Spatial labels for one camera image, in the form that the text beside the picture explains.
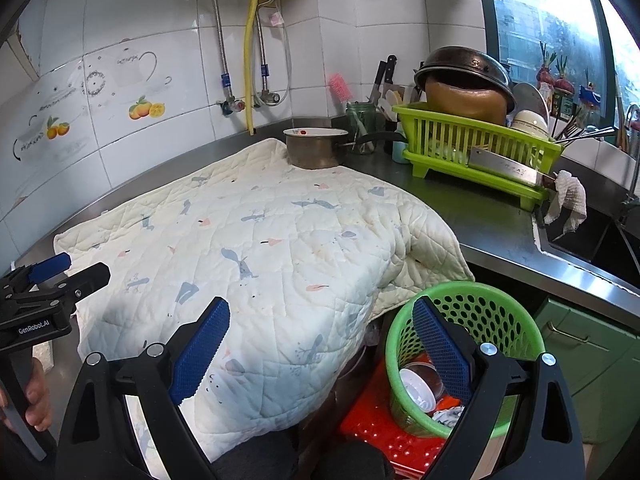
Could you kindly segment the person's left hand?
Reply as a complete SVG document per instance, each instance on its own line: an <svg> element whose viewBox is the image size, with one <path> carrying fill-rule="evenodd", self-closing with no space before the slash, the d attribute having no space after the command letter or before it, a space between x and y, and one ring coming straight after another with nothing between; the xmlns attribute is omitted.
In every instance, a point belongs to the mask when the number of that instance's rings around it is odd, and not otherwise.
<svg viewBox="0 0 640 480"><path fill-rule="evenodd" d="M32 374L26 386L25 396L29 400L26 422L39 432L48 430L52 424L50 390L42 364L36 358L32 358Z"/></svg>

